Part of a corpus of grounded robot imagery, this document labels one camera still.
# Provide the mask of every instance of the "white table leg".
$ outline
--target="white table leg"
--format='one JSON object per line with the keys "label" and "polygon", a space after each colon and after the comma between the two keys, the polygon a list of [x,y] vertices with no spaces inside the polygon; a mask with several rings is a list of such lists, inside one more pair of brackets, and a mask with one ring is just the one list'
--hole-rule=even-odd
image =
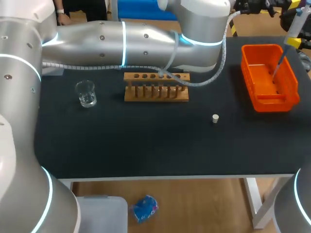
{"label": "white table leg", "polygon": [[277,193],[287,182],[289,177],[279,178],[277,183],[274,183],[274,188],[266,197],[264,203],[261,203],[261,198],[255,178],[244,178],[247,191],[248,201],[253,215],[254,229],[264,229],[268,222],[274,216],[274,200]]}

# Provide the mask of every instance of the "black tabletop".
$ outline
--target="black tabletop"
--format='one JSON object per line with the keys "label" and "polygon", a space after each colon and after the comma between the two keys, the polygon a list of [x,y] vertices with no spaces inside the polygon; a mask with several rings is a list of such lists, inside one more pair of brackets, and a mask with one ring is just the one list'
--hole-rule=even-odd
{"label": "black tabletop", "polygon": [[[259,114],[240,68],[244,44],[227,40],[227,61],[213,83],[190,88],[187,103],[124,102],[122,70],[71,71],[44,77],[35,137],[42,166],[56,178],[295,173],[311,154],[311,81],[294,49],[287,58],[301,102],[288,113]],[[193,82],[212,74],[191,74]],[[80,106],[75,84],[95,83],[97,105]],[[213,114],[220,116],[216,125]]]}

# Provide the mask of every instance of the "glass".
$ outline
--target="glass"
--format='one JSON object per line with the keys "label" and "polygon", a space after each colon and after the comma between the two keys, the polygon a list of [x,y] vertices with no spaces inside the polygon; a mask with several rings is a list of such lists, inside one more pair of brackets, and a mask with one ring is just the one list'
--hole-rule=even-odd
{"label": "glass", "polygon": [[92,81],[83,80],[76,85],[81,105],[85,108],[93,107],[97,100],[95,96],[95,85]]}

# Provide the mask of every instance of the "table frame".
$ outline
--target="table frame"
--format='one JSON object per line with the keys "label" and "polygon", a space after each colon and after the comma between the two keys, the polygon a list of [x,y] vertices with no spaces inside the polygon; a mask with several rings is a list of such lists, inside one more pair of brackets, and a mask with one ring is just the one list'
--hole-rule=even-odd
{"label": "table frame", "polygon": [[[91,181],[137,181],[137,180],[186,180],[186,179],[238,179],[243,178],[247,197],[252,212],[254,229],[264,229],[274,217],[274,201],[279,190],[293,176],[293,174],[277,175],[224,175],[224,176],[143,176],[143,177],[112,177],[112,178],[85,178],[85,179],[59,179],[67,188],[72,190],[73,182]],[[256,178],[276,178],[272,186],[264,194],[261,201]]]}

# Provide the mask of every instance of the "orange crate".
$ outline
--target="orange crate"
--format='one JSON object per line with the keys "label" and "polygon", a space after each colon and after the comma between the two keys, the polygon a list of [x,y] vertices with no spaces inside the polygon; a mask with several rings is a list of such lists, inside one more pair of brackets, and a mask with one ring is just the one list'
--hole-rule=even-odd
{"label": "orange crate", "polygon": [[300,101],[298,81],[286,57],[272,78],[282,53],[279,45],[242,47],[241,68],[257,112],[287,112]]}

